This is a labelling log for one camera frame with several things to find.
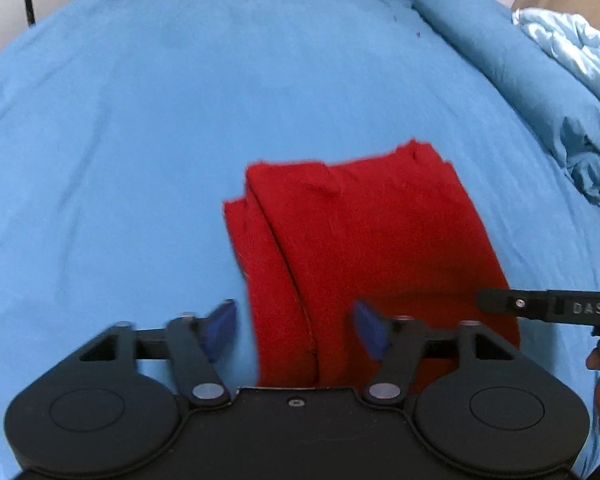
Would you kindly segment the red knit sweater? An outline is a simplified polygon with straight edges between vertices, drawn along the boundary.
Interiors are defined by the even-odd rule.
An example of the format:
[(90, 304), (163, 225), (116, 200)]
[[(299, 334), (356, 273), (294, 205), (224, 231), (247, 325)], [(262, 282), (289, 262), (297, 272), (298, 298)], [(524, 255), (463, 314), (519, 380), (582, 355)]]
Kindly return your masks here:
[(363, 301), (435, 328), (478, 321), (519, 344), (517, 321), (478, 309), (506, 278), (453, 166), (411, 141), (371, 158), (257, 162), (224, 206), (245, 275), (263, 387), (362, 387)]

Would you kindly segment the blue rolled duvet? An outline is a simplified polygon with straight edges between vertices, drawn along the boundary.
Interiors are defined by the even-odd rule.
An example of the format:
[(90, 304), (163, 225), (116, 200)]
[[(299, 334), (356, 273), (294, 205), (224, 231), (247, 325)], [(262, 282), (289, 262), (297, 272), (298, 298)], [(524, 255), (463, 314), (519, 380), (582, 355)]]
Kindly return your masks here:
[(496, 0), (413, 0), (413, 6), (486, 75), (578, 191), (600, 206), (600, 100)]

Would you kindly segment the light blue blanket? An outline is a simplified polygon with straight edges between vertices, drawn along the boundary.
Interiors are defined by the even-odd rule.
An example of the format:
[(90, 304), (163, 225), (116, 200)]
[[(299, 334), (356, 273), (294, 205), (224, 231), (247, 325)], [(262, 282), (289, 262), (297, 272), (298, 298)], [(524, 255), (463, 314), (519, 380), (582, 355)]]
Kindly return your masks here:
[(580, 14), (518, 9), (512, 22), (600, 100), (600, 30)]

